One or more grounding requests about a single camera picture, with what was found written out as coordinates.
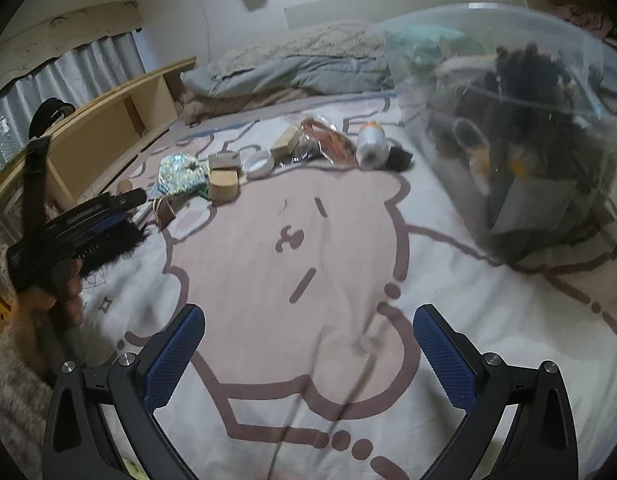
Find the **person left hand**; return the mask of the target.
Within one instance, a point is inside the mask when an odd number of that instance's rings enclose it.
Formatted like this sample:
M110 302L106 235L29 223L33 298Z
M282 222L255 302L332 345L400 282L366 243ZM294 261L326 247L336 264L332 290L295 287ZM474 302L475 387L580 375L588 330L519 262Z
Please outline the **person left hand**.
M59 263L51 273L54 280L51 292L31 286L17 294L12 305L9 330L13 343L24 364L40 378L49 373L50 365L38 342L39 318L58 302L66 322L70 325L83 322L81 268L81 260Z

